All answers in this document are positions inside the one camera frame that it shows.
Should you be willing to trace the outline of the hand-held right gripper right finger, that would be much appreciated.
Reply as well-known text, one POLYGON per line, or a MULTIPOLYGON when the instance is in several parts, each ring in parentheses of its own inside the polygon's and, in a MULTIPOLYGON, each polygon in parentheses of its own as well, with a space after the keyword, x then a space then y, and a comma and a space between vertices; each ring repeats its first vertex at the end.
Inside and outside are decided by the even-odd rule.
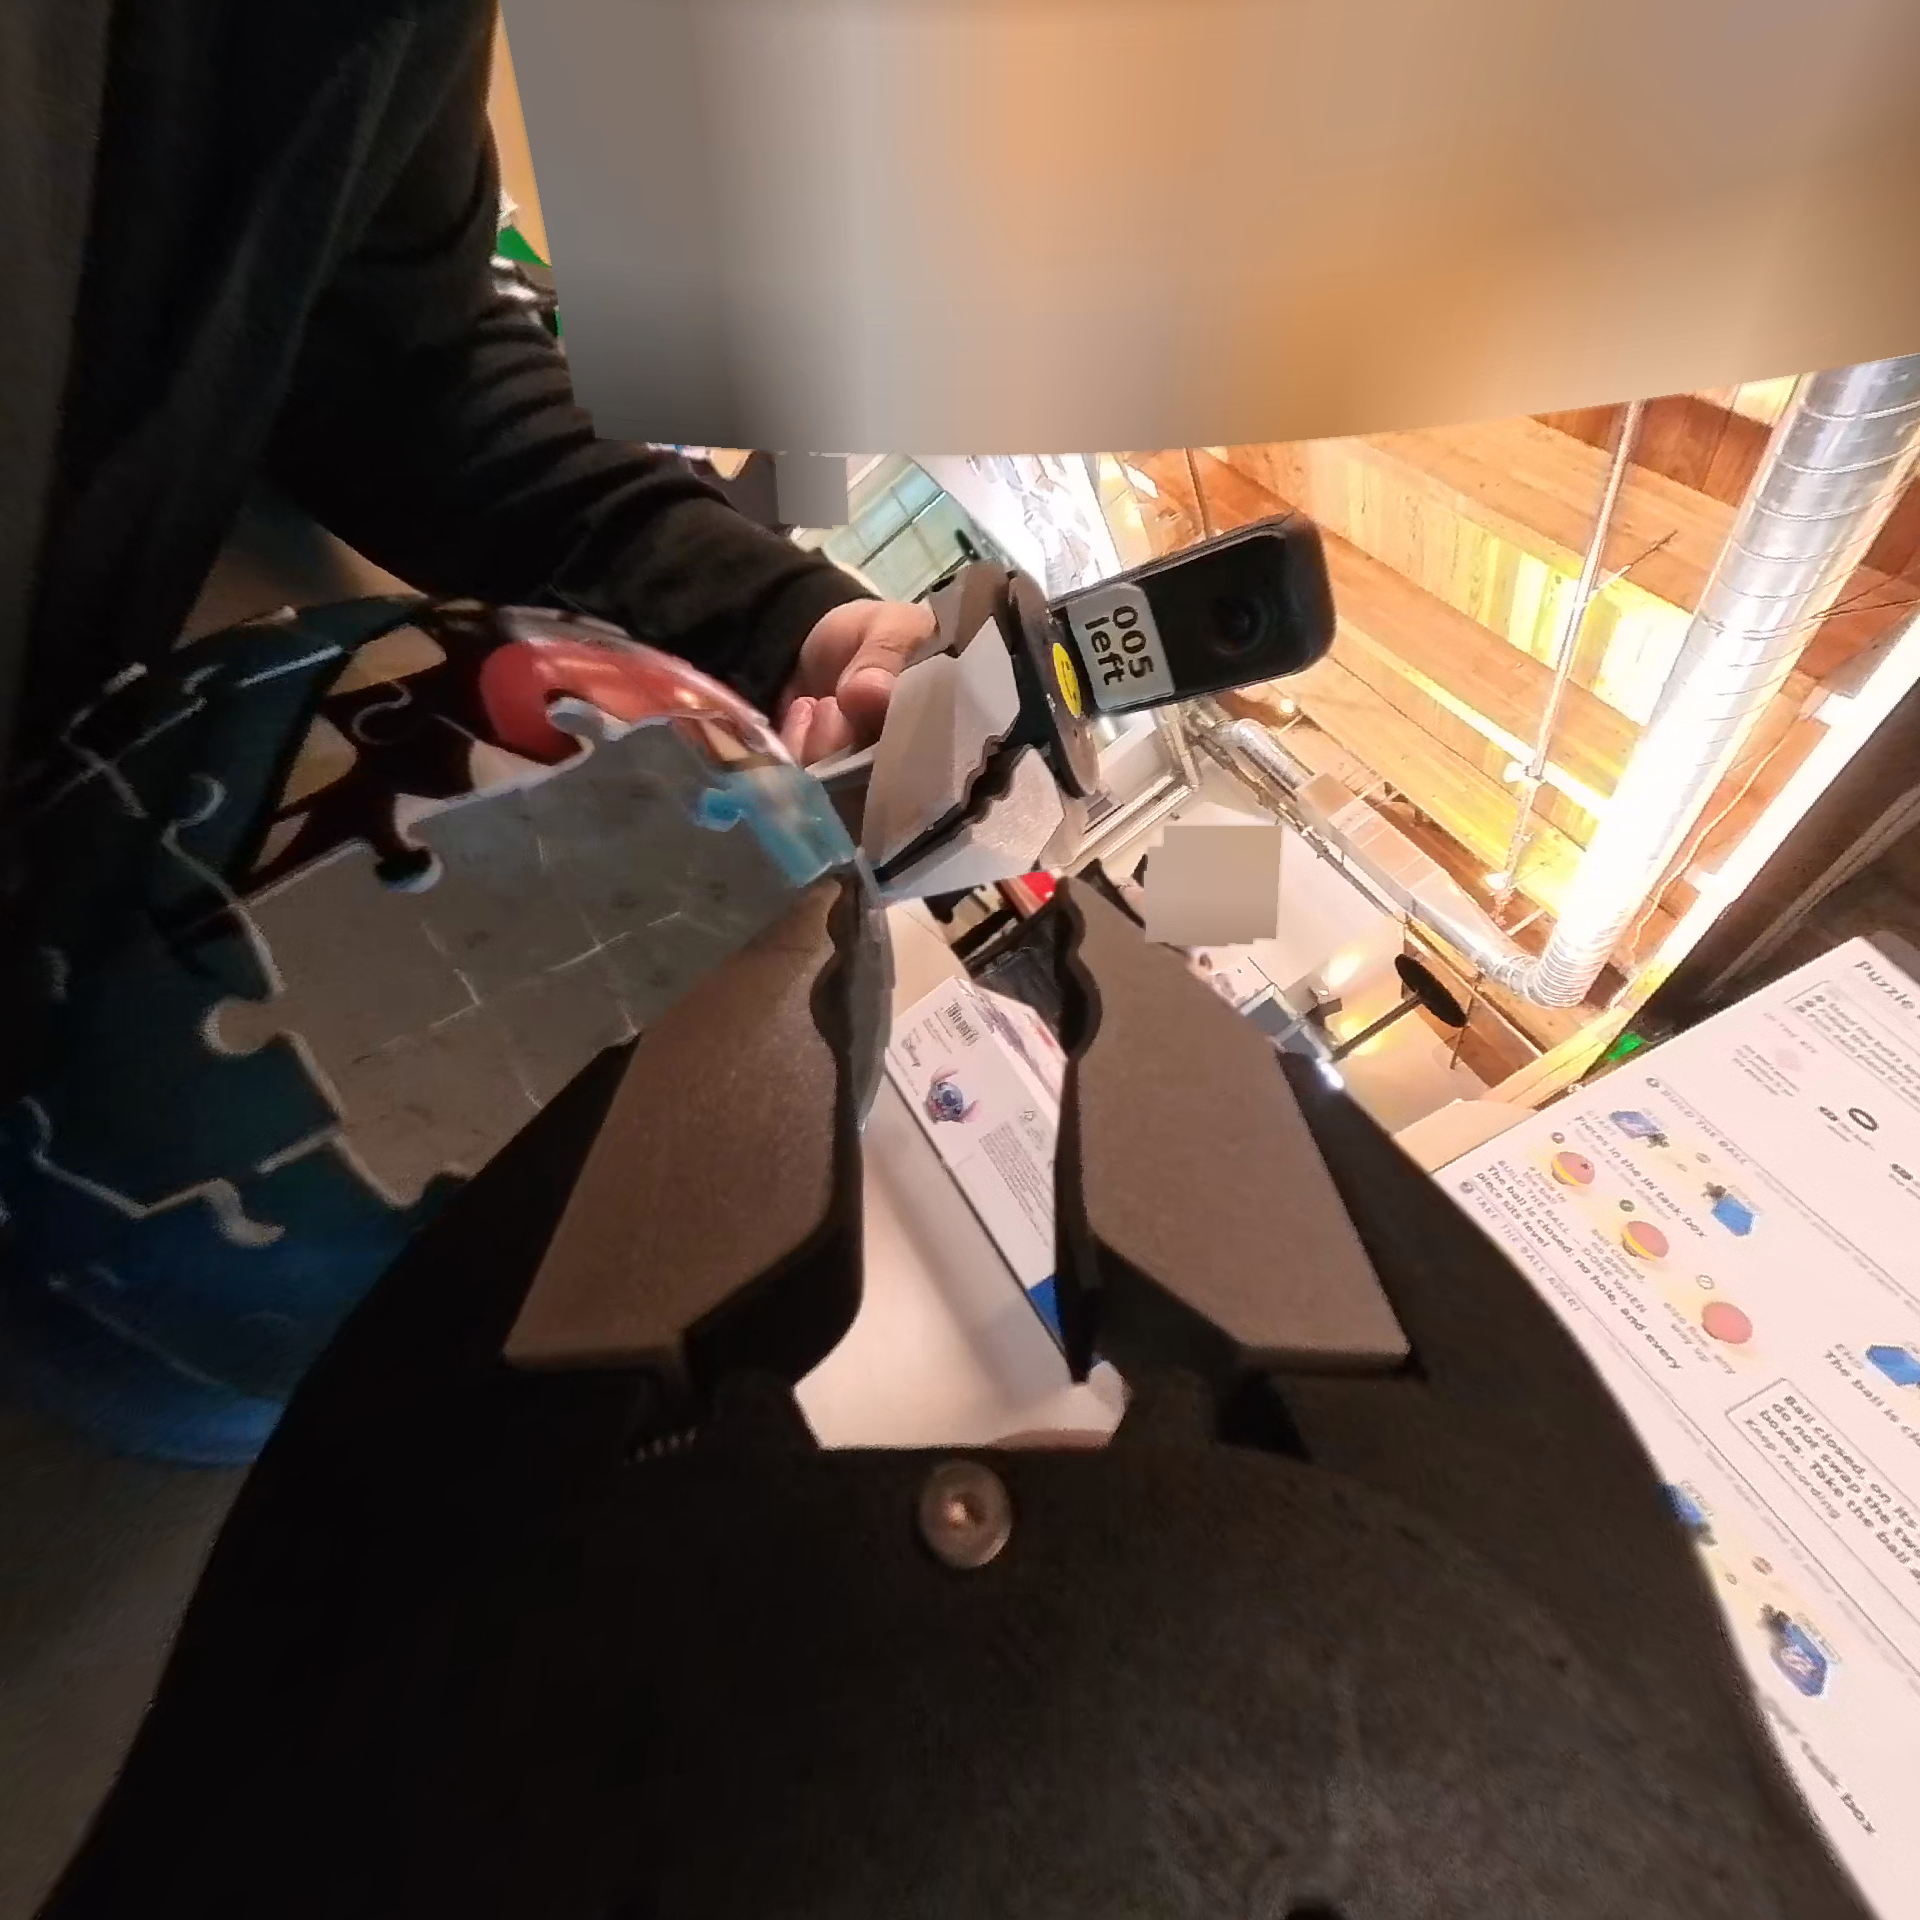
POLYGON ((1364 1379, 1411 1357, 1273 1044, 1062 881, 1054 1296, 1071 1381, 1364 1379))

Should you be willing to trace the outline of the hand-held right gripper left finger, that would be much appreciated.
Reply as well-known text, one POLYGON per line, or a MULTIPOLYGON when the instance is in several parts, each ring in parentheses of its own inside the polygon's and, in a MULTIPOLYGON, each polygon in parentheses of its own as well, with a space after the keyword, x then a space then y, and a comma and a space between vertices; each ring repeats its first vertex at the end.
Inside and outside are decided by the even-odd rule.
POLYGON ((825 876, 639 1041, 501 1348, 529 1374, 803 1381, 861 1302, 861 1131, 894 973, 825 876))

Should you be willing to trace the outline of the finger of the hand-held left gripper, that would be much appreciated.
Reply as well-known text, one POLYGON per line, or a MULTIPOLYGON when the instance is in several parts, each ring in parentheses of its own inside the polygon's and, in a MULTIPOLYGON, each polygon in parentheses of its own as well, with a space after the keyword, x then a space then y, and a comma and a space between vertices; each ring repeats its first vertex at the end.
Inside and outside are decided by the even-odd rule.
POLYGON ((895 876, 876 879, 878 901, 928 901, 1019 879, 1041 867, 1045 848, 1067 820, 1067 794, 1044 757, 1022 748, 1004 791, 986 799, 959 829, 895 876))
POLYGON ((874 750, 859 852, 876 879, 903 867, 1004 793, 1025 747, 1008 750, 1022 716, 1012 652, 975 634, 899 675, 874 750))

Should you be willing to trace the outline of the light blue puzzle piece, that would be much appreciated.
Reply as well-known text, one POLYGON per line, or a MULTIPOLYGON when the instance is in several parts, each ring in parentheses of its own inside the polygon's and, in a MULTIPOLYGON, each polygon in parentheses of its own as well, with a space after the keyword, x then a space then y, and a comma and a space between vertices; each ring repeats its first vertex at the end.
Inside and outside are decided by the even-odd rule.
POLYGON ((828 786, 789 763, 735 765, 690 804, 707 833, 743 830, 798 891, 858 867, 856 844, 828 786))

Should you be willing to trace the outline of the blue puzzle ball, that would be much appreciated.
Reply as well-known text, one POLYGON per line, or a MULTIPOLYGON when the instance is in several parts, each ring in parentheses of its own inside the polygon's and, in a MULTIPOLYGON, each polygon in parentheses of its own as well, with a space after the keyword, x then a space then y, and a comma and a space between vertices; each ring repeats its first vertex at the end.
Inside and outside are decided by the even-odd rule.
POLYGON ((531 609, 113 677, 3 793, 3 1392, 248 1464, 458 1188, 807 889, 691 819, 766 763, 730 688, 531 609))

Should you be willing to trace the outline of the person's left forearm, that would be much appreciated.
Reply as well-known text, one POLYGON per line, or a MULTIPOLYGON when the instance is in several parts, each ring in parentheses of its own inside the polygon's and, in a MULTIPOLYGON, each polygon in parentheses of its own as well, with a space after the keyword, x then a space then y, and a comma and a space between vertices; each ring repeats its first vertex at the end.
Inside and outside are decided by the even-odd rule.
POLYGON ((560 343, 487 281, 449 302, 324 300, 266 475, 409 588, 586 615, 761 712, 820 670, 823 621, 849 613, 858 650, 884 613, 679 457, 602 438, 560 343))

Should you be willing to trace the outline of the white and blue puzzle box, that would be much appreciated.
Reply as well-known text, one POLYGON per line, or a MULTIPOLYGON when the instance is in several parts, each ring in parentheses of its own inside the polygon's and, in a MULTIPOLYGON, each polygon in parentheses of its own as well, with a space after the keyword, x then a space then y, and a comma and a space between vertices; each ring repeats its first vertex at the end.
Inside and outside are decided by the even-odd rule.
POLYGON ((1056 1154, 1065 1054, 1041 1016, 968 977, 941 980, 894 1022, 894 1090, 965 1199, 1056 1346, 1056 1154))

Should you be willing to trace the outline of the person's left hand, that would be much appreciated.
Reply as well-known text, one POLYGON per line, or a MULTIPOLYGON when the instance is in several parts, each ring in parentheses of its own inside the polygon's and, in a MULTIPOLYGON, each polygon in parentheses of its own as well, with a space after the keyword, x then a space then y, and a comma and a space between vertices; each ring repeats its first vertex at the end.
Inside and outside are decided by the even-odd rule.
POLYGON ((789 758, 817 765, 871 748, 899 675, 935 636, 925 603, 856 598, 823 615, 779 691, 775 724, 789 758))

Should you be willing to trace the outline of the black floor lamp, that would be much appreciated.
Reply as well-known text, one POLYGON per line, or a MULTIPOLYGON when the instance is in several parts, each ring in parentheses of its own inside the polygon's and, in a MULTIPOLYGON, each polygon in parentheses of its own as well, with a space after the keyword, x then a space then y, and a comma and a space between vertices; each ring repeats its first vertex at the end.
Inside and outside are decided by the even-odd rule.
POLYGON ((1393 959, 1397 998, 1374 1020, 1329 1044, 1326 1064, 1338 1064, 1364 1050, 1376 1038, 1414 1015, 1423 1015, 1439 1028, 1458 1035, 1471 1019, 1469 1008, 1452 995, 1446 980, 1417 956, 1401 953, 1393 959))

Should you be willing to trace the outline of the white instruction sheet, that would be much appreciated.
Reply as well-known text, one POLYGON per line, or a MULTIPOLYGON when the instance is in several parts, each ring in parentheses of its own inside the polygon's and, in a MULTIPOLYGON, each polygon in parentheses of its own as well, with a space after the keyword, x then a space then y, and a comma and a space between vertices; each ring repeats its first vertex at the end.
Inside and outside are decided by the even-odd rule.
POLYGON ((1867 1909, 1915 1917, 1915 946, 1852 938, 1436 1181, 1638 1430, 1867 1909))

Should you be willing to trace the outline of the silver ventilation duct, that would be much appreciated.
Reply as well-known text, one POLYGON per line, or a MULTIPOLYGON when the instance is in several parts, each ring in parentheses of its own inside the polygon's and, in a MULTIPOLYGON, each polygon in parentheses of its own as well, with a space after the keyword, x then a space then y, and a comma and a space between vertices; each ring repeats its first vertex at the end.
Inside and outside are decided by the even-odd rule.
POLYGON ((1835 610, 1915 469, 1918 357, 1795 378, 1699 593, 1660 698, 1511 990, 1580 1005, 1835 610))
POLYGON ((1471 973, 1541 1008, 1565 1011, 1586 989, 1564 989, 1428 852, 1376 804, 1318 774, 1254 720, 1190 722, 1188 740, 1220 767, 1262 784, 1316 851, 1357 876, 1403 920, 1452 949, 1471 973))

